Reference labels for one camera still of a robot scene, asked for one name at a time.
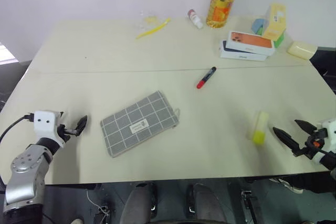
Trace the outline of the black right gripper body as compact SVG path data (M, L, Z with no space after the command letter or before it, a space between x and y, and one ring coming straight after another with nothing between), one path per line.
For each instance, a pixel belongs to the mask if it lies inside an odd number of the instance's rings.
M322 160L327 151L323 148L325 146L325 139L328 137L326 128L302 128L308 134L305 141L305 146L300 150L300 156L303 155L310 160Z

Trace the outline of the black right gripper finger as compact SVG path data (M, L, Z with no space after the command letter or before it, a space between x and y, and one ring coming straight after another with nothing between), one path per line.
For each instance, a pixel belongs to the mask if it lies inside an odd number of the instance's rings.
M292 139L292 137L286 133L284 130L273 127L273 132L275 133L275 135L288 147L291 149L293 155L295 157L300 155L300 146L299 144Z
M310 136L316 135L317 128L312 125L311 123L304 121L304 120L295 120L295 122L298 124L298 126L307 134Z

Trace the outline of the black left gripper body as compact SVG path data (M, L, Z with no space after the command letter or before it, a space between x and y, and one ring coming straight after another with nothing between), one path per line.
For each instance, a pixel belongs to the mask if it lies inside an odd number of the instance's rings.
M65 125L60 124L57 127L57 134L59 137L64 141L67 142L70 140L72 135L76 135L76 130L74 129L67 129Z

